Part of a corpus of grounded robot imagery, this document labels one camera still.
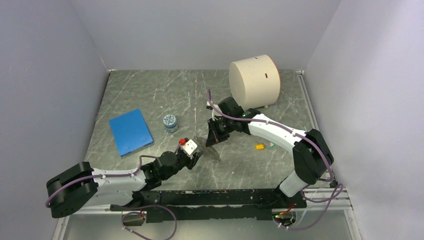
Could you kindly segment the metal key organizer plate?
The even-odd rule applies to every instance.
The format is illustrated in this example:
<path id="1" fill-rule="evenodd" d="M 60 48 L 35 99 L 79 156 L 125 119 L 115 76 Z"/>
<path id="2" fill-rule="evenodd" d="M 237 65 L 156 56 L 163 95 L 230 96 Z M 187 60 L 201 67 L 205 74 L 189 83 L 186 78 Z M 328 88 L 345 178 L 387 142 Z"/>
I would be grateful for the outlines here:
<path id="1" fill-rule="evenodd" d="M 206 147 L 207 140 L 205 138 L 195 135 L 193 137 L 193 140 L 196 142 L 198 146 L 198 151 L 202 152 L 203 156 L 210 158 L 211 161 L 215 161 L 215 162 L 221 161 L 220 154 L 214 147 L 212 146 Z"/>

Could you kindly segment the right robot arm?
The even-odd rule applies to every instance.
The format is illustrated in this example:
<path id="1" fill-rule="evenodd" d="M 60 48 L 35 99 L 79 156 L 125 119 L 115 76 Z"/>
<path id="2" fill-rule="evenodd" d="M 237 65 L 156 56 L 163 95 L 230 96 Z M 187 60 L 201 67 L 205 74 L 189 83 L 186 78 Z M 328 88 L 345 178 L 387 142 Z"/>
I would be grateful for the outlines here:
<path id="1" fill-rule="evenodd" d="M 274 195 L 278 206 L 288 207 L 297 193 L 318 181 L 330 183 L 334 180 L 331 168 L 334 158 L 319 130 L 288 127 L 257 109 L 244 110 L 232 97 L 214 104 L 208 96 L 207 108 L 213 111 L 213 117 L 208 120 L 206 146 L 221 143 L 231 132 L 237 131 L 263 138 L 292 153 L 294 170 L 282 180 Z"/>

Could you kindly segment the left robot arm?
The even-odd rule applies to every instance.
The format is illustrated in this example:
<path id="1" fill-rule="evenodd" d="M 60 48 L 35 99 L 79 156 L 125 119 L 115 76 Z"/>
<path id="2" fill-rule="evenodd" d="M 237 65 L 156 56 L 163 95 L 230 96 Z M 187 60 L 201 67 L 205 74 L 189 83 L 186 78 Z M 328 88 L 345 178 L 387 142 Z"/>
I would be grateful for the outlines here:
<path id="1" fill-rule="evenodd" d="M 143 203 L 143 191 L 161 186 L 183 168 L 191 170 L 202 154 L 202 150 L 165 151 L 146 164 L 142 162 L 146 156 L 141 155 L 138 167 L 129 170 L 103 170 L 91 167 L 88 161 L 80 162 L 47 181 L 45 207 L 55 219 L 100 205 L 137 210 Z"/>

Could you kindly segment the small blue labelled jar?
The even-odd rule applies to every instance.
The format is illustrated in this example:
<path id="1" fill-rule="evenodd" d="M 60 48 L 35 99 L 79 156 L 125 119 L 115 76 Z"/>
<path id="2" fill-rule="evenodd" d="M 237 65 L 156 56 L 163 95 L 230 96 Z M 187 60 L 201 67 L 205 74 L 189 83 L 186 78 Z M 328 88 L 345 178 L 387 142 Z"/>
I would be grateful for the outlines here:
<path id="1" fill-rule="evenodd" d="M 162 119 L 165 130 L 168 133 L 174 133 L 178 130 L 178 121 L 175 115 L 167 114 Z"/>

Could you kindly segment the yellow and green key bunch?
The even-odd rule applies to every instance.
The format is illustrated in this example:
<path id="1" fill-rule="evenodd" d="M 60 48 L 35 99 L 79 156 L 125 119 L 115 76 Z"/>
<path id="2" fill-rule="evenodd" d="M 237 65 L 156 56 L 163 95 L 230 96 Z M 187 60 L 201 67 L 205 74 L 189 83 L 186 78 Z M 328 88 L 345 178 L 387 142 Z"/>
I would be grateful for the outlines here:
<path id="1" fill-rule="evenodd" d="M 270 143 L 270 145 L 265 145 L 263 143 L 258 143 L 254 146 L 256 150 L 265 150 L 265 149 L 271 149 L 275 146 L 273 142 Z"/>

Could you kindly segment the blue flat pad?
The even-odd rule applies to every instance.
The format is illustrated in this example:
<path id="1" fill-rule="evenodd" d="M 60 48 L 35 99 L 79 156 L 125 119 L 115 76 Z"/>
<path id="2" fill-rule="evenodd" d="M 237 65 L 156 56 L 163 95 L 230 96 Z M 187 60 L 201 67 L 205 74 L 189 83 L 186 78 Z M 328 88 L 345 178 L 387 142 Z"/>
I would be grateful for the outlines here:
<path id="1" fill-rule="evenodd" d="M 122 158 L 154 142 L 139 108 L 112 118 L 108 122 L 117 151 Z"/>

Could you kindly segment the cream cylindrical container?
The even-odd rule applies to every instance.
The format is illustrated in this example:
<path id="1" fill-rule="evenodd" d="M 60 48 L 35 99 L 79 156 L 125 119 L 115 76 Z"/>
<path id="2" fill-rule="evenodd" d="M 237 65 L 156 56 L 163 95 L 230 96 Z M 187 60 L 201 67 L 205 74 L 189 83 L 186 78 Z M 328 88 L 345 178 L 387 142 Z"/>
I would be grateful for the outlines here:
<path id="1" fill-rule="evenodd" d="M 281 78 L 266 54 L 233 61 L 229 66 L 231 96 L 244 110 L 274 104 L 281 91 Z"/>

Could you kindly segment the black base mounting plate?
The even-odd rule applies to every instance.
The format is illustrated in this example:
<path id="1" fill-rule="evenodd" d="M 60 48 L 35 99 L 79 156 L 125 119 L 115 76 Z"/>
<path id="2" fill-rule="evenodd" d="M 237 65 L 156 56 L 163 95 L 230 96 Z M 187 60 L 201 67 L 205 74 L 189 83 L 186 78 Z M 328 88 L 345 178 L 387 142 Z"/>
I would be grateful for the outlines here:
<path id="1" fill-rule="evenodd" d="M 300 193 L 283 196 L 276 189 L 151 190 L 133 194 L 124 205 L 112 204 L 112 212 L 145 211 L 147 223 L 210 219 L 256 219 L 269 221 L 288 209 L 304 209 Z"/>

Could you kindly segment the aluminium frame rail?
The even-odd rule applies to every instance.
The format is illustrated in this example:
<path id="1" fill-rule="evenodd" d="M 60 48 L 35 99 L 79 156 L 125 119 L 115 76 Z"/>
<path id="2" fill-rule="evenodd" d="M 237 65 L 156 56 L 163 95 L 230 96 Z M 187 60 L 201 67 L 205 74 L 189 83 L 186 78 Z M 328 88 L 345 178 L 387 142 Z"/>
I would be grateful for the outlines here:
<path id="1" fill-rule="evenodd" d="M 232 206 L 252 205 L 259 208 L 287 208 L 294 203 L 304 208 L 306 202 L 325 203 L 331 197 L 302 196 L 284 197 L 275 189 L 213 189 L 213 190 L 149 190 L 142 179 L 85 179 L 72 182 L 50 202 L 53 218 L 72 215 L 82 208 L 116 205 L 120 208 L 136 208 L 142 205 L 158 204 L 166 206 Z"/>

